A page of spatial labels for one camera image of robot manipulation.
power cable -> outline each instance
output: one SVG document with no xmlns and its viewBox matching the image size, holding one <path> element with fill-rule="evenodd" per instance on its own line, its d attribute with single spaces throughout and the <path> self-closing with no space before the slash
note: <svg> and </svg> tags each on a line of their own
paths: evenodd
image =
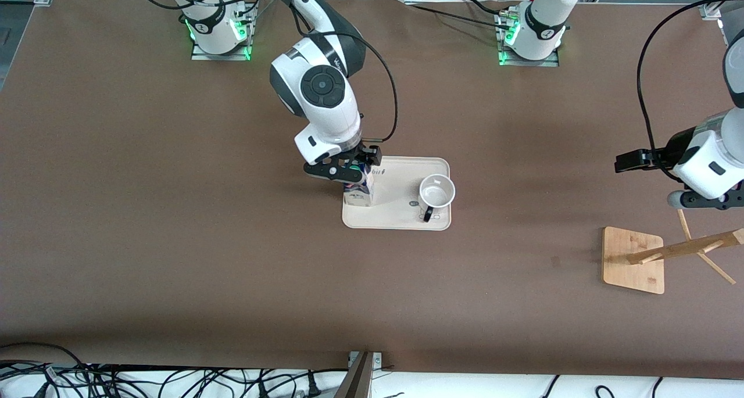
<svg viewBox="0 0 744 398">
<path fill-rule="evenodd" d="M 324 374 L 325 372 L 348 372 L 348 370 L 347 369 L 322 369 L 321 371 L 313 371 L 313 374 L 316 374 L 316 375 L 317 374 Z M 282 376 L 283 377 L 290 377 L 290 379 L 274 385 L 272 388 L 270 388 L 269 390 L 267 390 L 266 393 L 271 393 L 272 390 L 276 390 L 277 388 L 279 388 L 282 385 L 285 385 L 287 383 L 296 382 L 297 379 L 306 377 L 307 374 L 299 374 L 299 375 L 295 375 L 295 376 L 292 376 L 292 375 L 282 375 Z"/>
<path fill-rule="evenodd" d="M 664 377 L 659 377 L 659 379 L 656 380 L 656 383 L 653 384 L 653 388 L 651 389 L 651 398 L 656 398 L 656 390 L 659 388 L 659 384 L 664 380 Z"/>
<path fill-rule="evenodd" d="M 556 384 L 558 377 L 560 377 L 560 375 L 556 375 L 555 377 L 553 377 L 553 380 L 551 380 L 550 385 L 548 385 L 548 390 L 545 391 L 545 395 L 543 395 L 542 398 L 548 398 L 548 396 L 550 396 L 550 391 L 553 390 L 553 385 Z"/>
<path fill-rule="evenodd" d="M 168 9 L 168 10 L 182 10 L 182 9 L 186 9 L 187 7 L 194 6 L 194 2 L 189 1 L 189 0 L 186 0 L 186 1 L 189 1 L 189 3 L 183 4 L 181 6 L 168 6 L 167 4 L 162 4 L 159 1 L 154 1 L 154 0 L 147 0 L 147 1 L 151 2 L 157 7 L 160 7 L 162 9 Z"/>
<path fill-rule="evenodd" d="M 609 393 L 609 398 L 614 398 L 614 393 L 612 393 L 612 391 L 605 385 L 598 385 L 597 388 L 595 388 L 595 396 L 597 396 L 597 398 L 603 398 L 603 396 L 600 395 L 601 390 L 606 390 L 607 393 Z"/>
<path fill-rule="evenodd" d="M 509 29 L 509 27 L 507 25 L 504 25 L 504 24 L 495 24 L 493 22 L 485 22 L 483 20 L 471 19 L 470 17 L 460 16 L 460 15 L 456 15 L 454 13 L 442 12 L 442 11 L 439 11 L 439 10 L 430 9 L 428 7 L 422 7 L 422 6 L 416 6 L 416 5 L 412 5 L 411 7 L 414 7 L 414 8 L 419 9 L 419 10 L 425 10 L 426 12 L 436 13 L 438 15 L 444 15 L 444 16 L 454 17 L 455 19 L 467 20 L 468 22 L 473 22 L 474 24 L 484 24 L 484 25 L 487 25 L 487 26 L 490 26 L 490 27 L 495 27 L 495 28 L 503 29 L 503 30 L 508 30 Z"/>
<path fill-rule="evenodd" d="M 484 6 L 483 3 L 481 3 L 480 1 L 477 1 L 477 0 L 465 0 L 465 1 L 471 1 L 471 2 L 475 3 L 475 5 L 478 6 L 478 9 L 481 9 L 481 10 L 483 10 L 486 13 L 490 13 L 492 15 L 499 14 L 499 11 L 498 10 L 489 9 L 488 7 Z"/>
</svg>

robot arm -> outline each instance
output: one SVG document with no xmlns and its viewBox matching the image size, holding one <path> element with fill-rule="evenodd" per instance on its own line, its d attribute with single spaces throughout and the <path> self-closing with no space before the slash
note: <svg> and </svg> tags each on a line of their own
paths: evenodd
<svg viewBox="0 0 744 398">
<path fill-rule="evenodd" d="M 707 118 L 700 125 L 674 134 L 657 149 L 637 149 L 617 156 L 616 173 L 629 170 L 672 170 L 690 191 L 669 194 L 668 203 L 684 207 L 744 207 L 744 31 L 729 44 L 723 76 L 736 107 Z"/>
<path fill-rule="evenodd" d="M 231 53 L 240 43 L 249 38 L 245 27 L 248 22 L 245 2 L 239 1 L 224 6 L 215 6 L 225 0 L 175 0 L 184 6 L 183 15 L 194 43 L 208 54 Z"/>
<path fill-rule="evenodd" d="M 530 0 L 517 6 L 518 27 L 506 44 L 524 59 L 547 58 L 560 45 L 568 15 L 579 0 Z"/>
<path fill-rule="evenodd" d="M 305 172 L 363 184 L 369 168 L 380 164 L 380 150 L 362 144 L 361 118 L 346 78 L 362 69 L 367 48 L 354 38 L 361 38 L 356 28 L 324 0 L 281 1 L 312 26 L 308 35 L 274 59 L 269 73 L 271 86 L 287 109 L 309 121 L 295 137 L 306 160 Z"/>
</svg>

brown table surface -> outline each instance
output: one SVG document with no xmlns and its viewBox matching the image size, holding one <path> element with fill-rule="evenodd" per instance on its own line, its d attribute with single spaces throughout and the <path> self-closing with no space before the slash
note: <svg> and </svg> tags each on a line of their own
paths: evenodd
<svg viewBox="0 0 744 398">
<path fill-rule="evenodd" d="M 744 374 L 744 285 L 697 257 L 667 260 L 664 295 L 600 280 L 604 226 L 683 240 L 665 202 L 681 187 L 612 167 L 648 145 L 636 62 L 676 6 L 577 6 L 561 66 L 520 68 L 498 65 L 491 28 L 331 3 L 398 83 L 385 154 L 451 165 L 452 226 L 348 229 L 340 187 L 303 175 L 306 122 L 268 81 L 298 40 L 281 4 L 252 61 L 192 62 L 176 12 L 53 0 L 0 92 L 2 340 L 102 363 L 335 367 L 369 349 L 401 371 Z M 643 82 L 659 144 L 732 106 L 724 49 L 697 11 L 659 34 Z M 371 53 L 351 83 L 364 134 L 382 136 L 391 91 Z M 688 213 L 693 236 L 742 217 Z M 744 282 L 743 254 L 710 257 Z"/>
</svg>

mug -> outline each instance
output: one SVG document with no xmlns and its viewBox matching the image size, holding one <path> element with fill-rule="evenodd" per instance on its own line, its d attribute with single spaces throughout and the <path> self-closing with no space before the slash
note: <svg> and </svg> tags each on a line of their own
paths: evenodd
<svg viewBox="0 0 744 398">
<path fill-rule="evenodd" d="M 423 221 L 428 223 L 435 209 L 447 207 L 455 199 L 455 184 L 441 174 L 427 176 L 419 185 L 419 204 L 426 206 Z"/>
</svg>

green led light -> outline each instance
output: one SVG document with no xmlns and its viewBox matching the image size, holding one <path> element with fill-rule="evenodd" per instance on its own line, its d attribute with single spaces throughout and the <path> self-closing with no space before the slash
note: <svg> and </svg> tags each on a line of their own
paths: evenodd
<svg viewBox="0 0 744 398">
<path fill-rule="evenodd" d="M 232 28 L 236 39 L 242 39 L 244 37 L 243 35 L 245 35 L 245 30 L 243 30 L 235 20 L 230 19 L 230 27 Z"/>
<path fill-rule="evenodd" d="M 188 22 L 186 22 L 186 28 L 188 28 L 188 35 L 189 37 L 191 37 L 191 40 L 196 42 L 196 38 L 194 37 L 194 31 L 191 30 L 191 25 L 189 25 Z"/>
</svg>

